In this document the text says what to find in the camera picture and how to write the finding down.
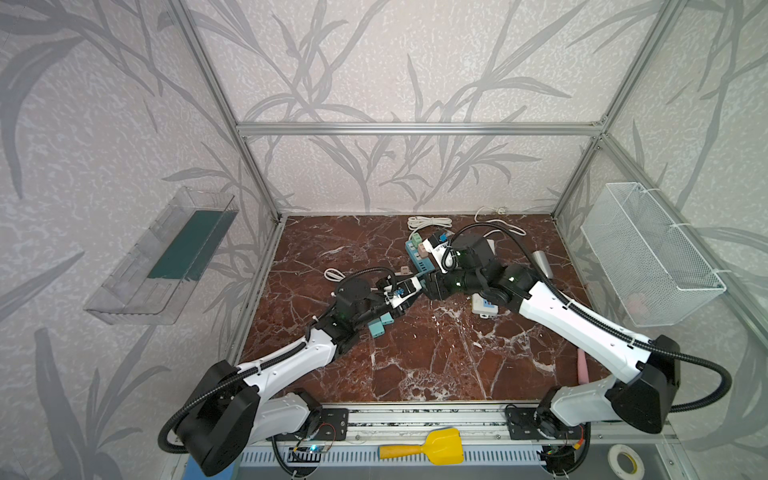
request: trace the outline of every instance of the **red marble surface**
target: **red marble surface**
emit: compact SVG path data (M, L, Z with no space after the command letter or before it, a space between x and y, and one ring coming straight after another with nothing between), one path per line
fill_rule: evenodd
M547 253L555 284L587 303L554 223L548 215L503 217L528 235L525 243ZM472 216L453 216L453 231ZM421 230L426 238L436 230ZM303 335L312 315L328 306L336 284L323 278L369 266L412 266L405 251L407 216L291 217L277 248L242 361L271 353ZM502 233L497 253L525 263ZM402 400L533 400L553 385L577 385L576 347L549 329L501 309L495 319L472 313L467 296L432 302L421 296L404 316L373 339L360 342L334 363L298 379L321 402ZM606 372L590 360L591 379Z

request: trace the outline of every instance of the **roll of tape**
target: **roll of tape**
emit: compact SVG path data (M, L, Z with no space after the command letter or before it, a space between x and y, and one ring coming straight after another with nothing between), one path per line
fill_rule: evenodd
M632 461L632 472L625 471L621 465L619 465L619 456L624 455ZM621 480L641 480L645 475L645 465L643 465L643 459L633 449L626 445L614 445L608 450L608 464L614 471L618 478Z

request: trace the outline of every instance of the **mesh basket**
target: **mesh basket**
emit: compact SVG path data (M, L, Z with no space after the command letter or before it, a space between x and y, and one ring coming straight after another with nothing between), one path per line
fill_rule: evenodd
M637 326L674 325L725 291L639 183L606 184L581 231Z

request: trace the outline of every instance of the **yellow dustpan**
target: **yellow dustpan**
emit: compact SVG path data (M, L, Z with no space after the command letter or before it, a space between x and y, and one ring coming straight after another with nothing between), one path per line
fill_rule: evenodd
M427 435L424 445L382 445L379 458L405 457L407 455L427 455L435 465L454 465L464 461L462 437L457 429L435 430Z

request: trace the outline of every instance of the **wall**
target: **wall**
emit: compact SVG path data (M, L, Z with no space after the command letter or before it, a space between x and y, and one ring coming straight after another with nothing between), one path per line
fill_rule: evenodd
M188 4L238 121L589 122L606 110L661 1ZM585 144L250 139L273 196L296 213L464 212L489 203L548 212Z
M758 303L768 304L768 2L689 1L674 30L611 128L723 258ZM574 265L604 315L627 324L621 303L578 229L609 181L627 181L598 154L558 219ZM664 333L681 349L726 366L731 393L696 412L670 416L700 478L764 478L768 469L768 357L714 300ZM683 365L677 401L707 394L717 378Z
M272 224L163 2L3 2L0 30L0 477L158 478ZM178 321L88 315L182 185L240 212Z

